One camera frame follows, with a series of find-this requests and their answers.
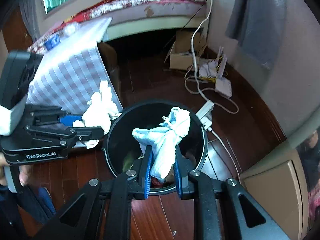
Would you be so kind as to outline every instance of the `white cloth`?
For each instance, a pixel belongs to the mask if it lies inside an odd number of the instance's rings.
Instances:
[[[20,122],[23,116],[24,108],[26,106],[27,95],[25,95],[19,103],[17,103],[12,109],[7,109],[0,106],[0,135],[11,135],[14,129]]]
[[[108,81],[103,80],[100,82],[100,92],[95,92],[91,96],[91,101],[88,110],[82,115],[82,122],[73,122],[74,127],[95,127],[101,126],[104,134],[110,130],[111,120],[116,119],[121,115],[116,104],[112,101],[111,87],[108,86]],[[99,140],[90,140],[85,142],[88,149],[94,148]]]
[[[83,114],[101,80],[112,87],[113,102],[122,112],[120,100],[102,62],[97,42],[111,22],[110,17],[81,23],[81,28],[46,52],[29,85],[27,104],[61,106],[73,114]]]
[[[214,78],[217,76],[217,63],[212,59],[201,59],[199,63],[199,76],[205,78]]]
[[[190,113],[175,106],[164,122],[151,130],[135,128],[132,136],[143,146],[151,145],[154,164],[150,175],[163,181],[175,162],[175,146],[183,137],[188,135],[190,127]]]

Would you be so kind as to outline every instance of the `black cable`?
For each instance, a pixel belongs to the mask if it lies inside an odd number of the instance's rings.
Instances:
[[[236,161],[237,161],[237,163],[238,163],[239,169],[240,169],[240,171],[241,171],[241,173],[242,173],[242,168],[241,168],[241,166],[240,166],[240,163],[239,163],[239,161],[238,161],[238,158],[237,158],[237,156],[235,155],[235,152],[233,151],[233,148],[231,147],[231,144],[230,144],[230,142],[229,142],[229,140],[228,140],[227,137],[226,137],[226,140],[227,140],[227,143],[228,143],[228,145],[229,145],[229,147],[230,147],[230,149],[231,149],[231,151],[232,151],[232,154],[233,154],[234,158],[236,159]]]
[[[213,166],[212,166],[212,169],[213,169],[213,172],[214,172],[214,174],[215,174],[215,176],[216,176],[217,180],[219,180],[219,179],[218,179],[218,176],[217,176],[217,173],[216,173],[216,171],[214,170],[214,167],[213,167]]]
[[[221,158],[221,156],[220,156],[220,154],[217,152],[217,150],[214,148],[212,142],[209,142],[209,143],[211,144],[212,148],[215,150],[215,152],[217,153],[217,155],[219,156],[219,158],[222,160],[222,162],[224,163],[224,165],[227,167],[227,169],[228,169],[228,171],[230,172],[231,176],[233,176],[233,174],[232,174],[231,170],[229,169],[228,165],[227,165],[226,162]]]
[[[190,20],[188,20],[188,22],[180,29],[180,30],[178,30],[178,31],[182,31],[187,25],[188,25],[188,23],[196,16],[196,14],[201,10],[201,8],[204,6],[204,4],[203,5],[201,5],[201,7],[196,11],[196,13],[191,17],[191,19]],[[166,47],[166,46],[168,46],[168,44],[175,38],[175,36],[176,36],[176,34],[164,45],[164,47],[162,48],[162,50],[164,50],[164,48]]]

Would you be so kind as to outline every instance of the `person's hand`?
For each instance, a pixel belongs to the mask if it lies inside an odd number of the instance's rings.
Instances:
[[[2,186],[7,186],[7,180],[5,179],[4,170],[3,170],[4,166],[9,166],[9,164],[5,160],[3,153],[0,153],[0,184]],[[19,180],[22,186],[28,184],[28,180],[30,178],[31,172],[32,172],[32,165],[21,166]]]
[[[307,139],[308,146],[312,149],[316,146],[319,136],[318,131],[314,131]]]

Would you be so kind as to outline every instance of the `bed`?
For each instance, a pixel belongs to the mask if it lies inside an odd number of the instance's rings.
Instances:
[[[99,17],[112,17],[102,41],[160,29],[196,28],[206,15],[205,0],[114,0],[98,3],[49,30],[28,51],[44,54],[44,42],[61,34],[71,23],[82,23]]]
[[[57,33],[60,34],[63,28],[72,22],[78,22],[84,26],[93,21],[112,19],[108,24],[107,30],[102,35],[101,41],[103,42],[153,30],[182,28],[184,26],[196,28],[205,18],[205,3],[206,0],[113,0],[108,3],[101,1],[97,5],[65,20],[60,25],[56,25],[29,47],[28,51],[43,54],[45,57],[48,56],[47,54],[54,54],[51,50],[49,52],[46,51],[44,42]],[[43,60],[39,67],[43,70],[42,74],[37,75],[37,78],[29,87],[28,103],[59,105],[64,110],[76,112],[77,114],[83,113],[88,108],[86,102],[90,99],[90,95],[86,93],[84,95],[80,90],[78,95],[76,93],[70,94],[70,82],[74,85],[74,88],[78,88],[81,85],[96,92],[101,80],[111,81],[111,86],[114,81],[117,82],[118,80],[117,77],[112,77],[110,72],[107,71],[109,66],[103,62],[105,55],[103,55],[101,48],[98,48],[98,46],[91,46],[88,49],[83,48],[82,53],[68,55],[66,60],[60,59],[59,54],[56,56],[57,62]],[[85,77],[82,79],[81,84],[79,84],[79,78],[75,75],[77,71],[81,72]],[[115,92],[113,93],[113,99],[118,102],[118,110],[121,111],[122,106],[117,97],[120,92],[117,87],[119,86],[116,85],[114,89],[112,86],[112,90]]]

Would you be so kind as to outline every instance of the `white wall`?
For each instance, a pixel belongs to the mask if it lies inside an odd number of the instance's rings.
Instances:
[[[320,25],[303,0],[287,0],[284,37],[272,70],[241,52],[225,36],[235,0],[214,0],[208,46],[225,48],[228,61],[268,105],[286,136],[320,104]]]
[[[4,38],[1,30],[0,31],[0,76],[2,73],[2,69],[4,67],[4,63],[7,58],[7,55],[8,55],[8,50],[7,50],[6,44],[4,43]]]

